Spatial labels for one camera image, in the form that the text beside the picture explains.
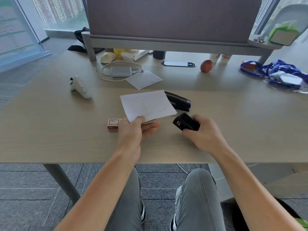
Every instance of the gray partition panel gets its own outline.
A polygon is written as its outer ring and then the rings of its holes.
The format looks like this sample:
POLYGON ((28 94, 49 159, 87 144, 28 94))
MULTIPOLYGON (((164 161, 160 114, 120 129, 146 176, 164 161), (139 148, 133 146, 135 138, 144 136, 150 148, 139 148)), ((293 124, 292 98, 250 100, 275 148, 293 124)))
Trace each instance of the gray partition panel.
POLYGON ((261 0, 87 0, 91 34, 247 43, 261 0))

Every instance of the black cylinder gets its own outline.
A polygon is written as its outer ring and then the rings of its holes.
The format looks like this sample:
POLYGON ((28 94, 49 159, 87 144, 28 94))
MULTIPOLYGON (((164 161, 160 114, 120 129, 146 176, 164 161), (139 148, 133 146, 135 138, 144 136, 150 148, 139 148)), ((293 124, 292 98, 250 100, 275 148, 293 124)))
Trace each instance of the black cylinder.
POLYGON ((153 51, 153 57, 158 60, 163 60, 166 57, 166 51, 153 51))

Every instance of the hand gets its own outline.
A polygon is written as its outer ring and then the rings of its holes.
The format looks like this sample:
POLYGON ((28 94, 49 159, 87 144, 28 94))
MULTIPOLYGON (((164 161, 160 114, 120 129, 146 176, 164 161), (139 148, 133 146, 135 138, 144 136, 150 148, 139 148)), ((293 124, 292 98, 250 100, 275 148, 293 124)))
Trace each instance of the hand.
POLYGON ((185 129, 183 135, 193 141, 200 150, 215 155, 216 152, 229 148, 217 124, 212 119, 198 114, 191 116, 191 118, 199 122, 200 128, 198 131, 185 129))
POLYGON ((137 117, 132 123, 129 123, 127 118, 124 118, 119 124, 119 136, 116 152, 124 153, 132 160, 132 163, 137 163, 140 157, 140 142, 145 137, 148 137, 157 132, 159 122, 142 124, 145 121, 145 116, 137 117))

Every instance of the red egg-shaped object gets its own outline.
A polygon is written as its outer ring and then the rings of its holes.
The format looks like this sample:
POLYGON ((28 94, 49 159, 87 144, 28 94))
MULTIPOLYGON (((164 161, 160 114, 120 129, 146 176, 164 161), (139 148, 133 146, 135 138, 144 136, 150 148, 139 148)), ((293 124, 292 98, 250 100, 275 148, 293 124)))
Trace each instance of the red egg-shaped object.
POLYGON ((213 68, 213 63, 212 63, 211 60, 206 60, 206 61, 202 62, 201 66, 200 66, 200 70, 204 73, 210 72, 212 68, 213 68))

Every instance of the wooden desk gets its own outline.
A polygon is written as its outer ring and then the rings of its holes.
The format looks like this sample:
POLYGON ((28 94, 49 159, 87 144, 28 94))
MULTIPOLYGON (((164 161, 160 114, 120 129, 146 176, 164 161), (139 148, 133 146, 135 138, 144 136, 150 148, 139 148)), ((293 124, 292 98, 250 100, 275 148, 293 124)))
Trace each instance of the wooden desk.
MULTIPOLYGON (((269 61, 283 59, 308 71, 304 46, 277 50, 269 61)), ((212 117, 245 162, 308 162, 308 96, 274 90, 239 71, 242 60, 257 57, 234 55, 228 64, 217 63, 209 73, 202 73, 199 66, 208 58, 208 54, 167 52, 166 61, 196 64, 196 68, 181 68, 162 66, 146 55, 137 62, 163 81, 138 91, 127 81, 99 79, 93 69, 102 68, 99 62, 66 51, 1 112, 0 162, 106 162, 117 141, 107 121, 125 116, 120 95, 159 89, 190 99, 189 115, 212 117), (70 92, 69 79, 75 74, 91 91, 92 99, 70 92)), ((139 162, 213 163, 209 154, 197 150, 173 126, 174 118, 159 119, 157 134, 142 143, 139 162)))

